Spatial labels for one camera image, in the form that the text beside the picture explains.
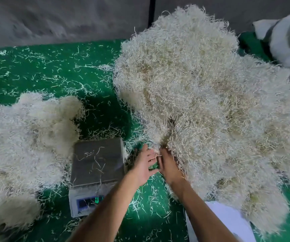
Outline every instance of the scale weighing platform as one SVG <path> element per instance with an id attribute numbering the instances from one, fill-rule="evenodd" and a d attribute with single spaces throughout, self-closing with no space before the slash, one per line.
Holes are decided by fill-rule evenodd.
<path id="1" fill-rule="evenodd" d="M 77 142 L 71 170 L 72 217 L 87 216 L 124 177 L 121 138 Z"/>

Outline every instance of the green mat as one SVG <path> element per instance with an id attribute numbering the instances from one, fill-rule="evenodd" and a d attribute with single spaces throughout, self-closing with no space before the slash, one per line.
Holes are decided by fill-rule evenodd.
<path id="1" fill-rule="evenodd" d="M 267 56 L 252 33 L 242 38 L 245 51 Z M 80 122 L 83 138 L 90 132 L 113 127 L 124 140 L 139 128 L 127 107 L 118 101 L 112 86 L 112 65 L 119 56 L 121 41 L 39 45 L 0 50 L 0 103 L 12 104 L 20 93 L 39 91 L 55 97 L 77 95 L 88 109 Z M 290 201 L 290 190 L 285 191 Z M 44 213 L 27 231 L 9 231 L 10 241 L 65 241 L 78 219 L 70 217 L 68 190 L 59 187 L 39 195 Z M 290 241 L 290 215 L 281 236 L 267 241 Z M 169 197 L 160 174 L 153 176 L 135 194 L 116 241 L 187 241 L 182 205 Z"/>

